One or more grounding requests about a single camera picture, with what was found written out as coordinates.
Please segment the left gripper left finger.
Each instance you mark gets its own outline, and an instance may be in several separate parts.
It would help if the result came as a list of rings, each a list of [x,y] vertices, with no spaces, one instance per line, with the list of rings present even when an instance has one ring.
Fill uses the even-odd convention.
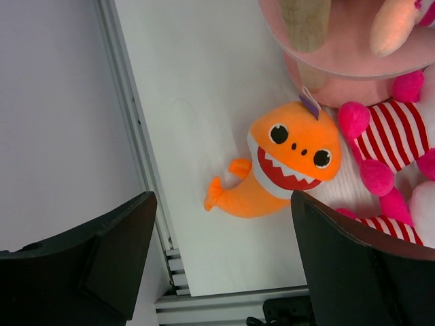
[[[125,325],[156,218],[143,192],[58,235],[1,252],[2,325]]]

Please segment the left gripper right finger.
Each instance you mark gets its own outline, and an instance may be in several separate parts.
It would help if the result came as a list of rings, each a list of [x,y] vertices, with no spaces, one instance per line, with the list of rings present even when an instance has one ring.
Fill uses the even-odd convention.
[[[291,210],[318,325],[433,325],[434,250],[296,191]]]

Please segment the orange shark plush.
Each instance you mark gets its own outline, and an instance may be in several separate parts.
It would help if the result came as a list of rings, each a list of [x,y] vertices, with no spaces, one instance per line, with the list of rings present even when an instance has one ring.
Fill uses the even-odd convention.
[[[203,202],[206,211],[217,207],[246,219],[270,215],[289,206],[294,191],[331,181],[341,168],[338,128],[307,87],[297,101],[255,120],[247,144],[251,158],[237,158],[228,167],[239,183],[225,188],[214,177]]]

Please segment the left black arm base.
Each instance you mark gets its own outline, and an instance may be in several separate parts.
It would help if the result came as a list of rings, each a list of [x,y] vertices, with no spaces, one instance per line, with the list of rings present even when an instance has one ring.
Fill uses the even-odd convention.
[[[265,322],[246,318],[247,326],[316,326],[311,299],[308,295],[266,300],[262,305]]]

